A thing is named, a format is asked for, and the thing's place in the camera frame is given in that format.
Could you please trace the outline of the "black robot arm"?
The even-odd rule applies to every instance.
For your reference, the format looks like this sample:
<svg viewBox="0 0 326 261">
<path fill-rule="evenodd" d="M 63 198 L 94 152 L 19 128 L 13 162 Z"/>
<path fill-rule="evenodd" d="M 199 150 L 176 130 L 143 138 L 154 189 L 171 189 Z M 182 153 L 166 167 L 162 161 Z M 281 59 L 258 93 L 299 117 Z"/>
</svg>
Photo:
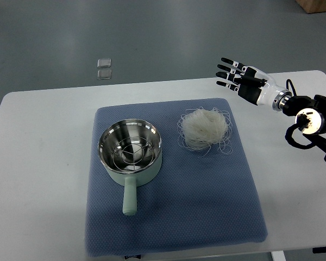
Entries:
<svg viewBox="0 0 326 261">
<path fill-rule="evenodd" d="M 292 147 L 308 150 L 318 147 L 325 153 L 326 162 L 326 138 L 322 134 L 326 133 L 326 97 L 315 95 L 314 98 L 308 96 L 293 96 L 283 98 L 278 108 L 287 116 L 294 116 L 294 124 L 286 130 L 285 139 Z M 300 144 L 293 138 L 293 132 L 299 130 L 310 143 Z"/>
</svg>

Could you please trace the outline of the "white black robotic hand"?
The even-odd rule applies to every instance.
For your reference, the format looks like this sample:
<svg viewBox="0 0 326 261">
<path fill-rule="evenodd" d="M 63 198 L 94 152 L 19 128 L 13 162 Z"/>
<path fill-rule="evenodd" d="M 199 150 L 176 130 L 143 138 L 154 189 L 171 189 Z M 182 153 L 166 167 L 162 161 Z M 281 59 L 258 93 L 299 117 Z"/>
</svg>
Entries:
<svg viewBox="0 0 326 261">
<path fill-rule="evenodd" d="M 293 96 L 287 88 L 278 86 L 270 75 L 253 66 L 221 58 L 217 65 L 217 85 L 225 87 L 254 105 L 267 105 L 281 111 L 286 101 Z"/>
</svg>

